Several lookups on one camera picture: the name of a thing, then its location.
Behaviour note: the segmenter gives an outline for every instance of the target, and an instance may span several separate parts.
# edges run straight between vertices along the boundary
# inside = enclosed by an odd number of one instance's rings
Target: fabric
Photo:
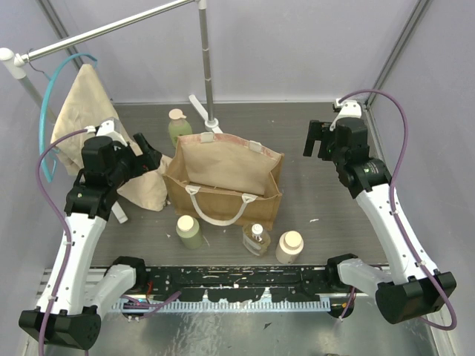
[[[54,125],[51,142],[79,130],[85,126],[99,126],[109,118],[117,118],[117,112],[109,100],[104,87],[92,65],[83,65],[74,80],[68,97],[62,106]],[[122,124],[120,133],[129,142],[136,155],[142,154],[137,143],[131,140]],[[84,141],[93,137],[93,133],[76,135],[58,145],[59,160],[70,175],[77,175],[83,168],[81,149]],[[166,204],[166,186],[162,178],[171,158],[163,156],[160,167],[128,181],[117,192],[133,204],[153,211],[161,211]]]
[[[278,190],[283,154],[226,133],[216,133],[211,142],[202,135],[178,138],[177,152],[163,178],[178,215],[199,217],[187,185],[200,186],[194,195],[200,210],[215,220],[231,220],[243,204],[243,193],[258,195],[236,225],[260,223],[272,230],[281,203]]]

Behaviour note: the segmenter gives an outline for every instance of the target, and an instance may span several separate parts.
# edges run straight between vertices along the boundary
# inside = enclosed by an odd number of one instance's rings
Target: brown tote bag
[[[272,230],[282,193],[283,154],[227,133],[178,138],[163,179],[178,215],[212,225],[259,223]]]

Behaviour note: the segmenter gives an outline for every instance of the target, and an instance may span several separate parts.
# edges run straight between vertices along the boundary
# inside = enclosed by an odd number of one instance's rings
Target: transparent bottle
[[[248,224],[243,227],[243,244],[255,256],[262,256],[270,245],[270,235],[261,224]]]
[[[168,113],[171,121],[168,124],[171,142],[177,147],[178,137],[193,134],[190,124],[186,121],[186,116],[180,109],[173,109]]]

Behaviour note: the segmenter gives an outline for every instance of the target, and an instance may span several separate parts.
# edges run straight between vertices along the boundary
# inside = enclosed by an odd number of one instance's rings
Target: green bottle
[[[173,109],[168,113],[171,121],[168,124],[168,132],[170,133],[171,142],[174,147],[177,147],[178,137],[191,135],[193,131],[191,126],[186,121],[186,116],[183,115],[183,112],[180,109]]]

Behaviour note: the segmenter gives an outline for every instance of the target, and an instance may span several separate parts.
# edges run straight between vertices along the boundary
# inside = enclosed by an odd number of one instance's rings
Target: blue tube
[[[97,59],[94,58],[92,55],[88,53],[77,53],[73,54],[72,56],[69,56],[66,58],[63,63],[61,63],[58,68],[54,71],[54,74],[51,77],[50,82],[47,85],[46,91],[45,91],[45,97],[43,98],[43,103],[42,103],[42,109],[39,112],[39,129],[38,129],[38,142],[39,142],[39,154],[41,155],[45,151],[45,118],[46,118],[46,113],[48,111],[48,103],[50,101],[50,96],[51,92],[53,91],[54,83],[56,82],[56,79],[58,78],[59,72],[61,72],[61,69],[71,60],[80,57],[80,56],[86,56],[94,61],[94,67],[97,65]],[[53,175],[56,170],[56,157],[55,156],[49,156],[53,160],[53,170],[50,172],[48,169],[48,165],[46,164],[46,161],[43,159],[42,160],[42,170],[43,173],[45,174],[46,180],[48,183],[51,183],[53,181]]]

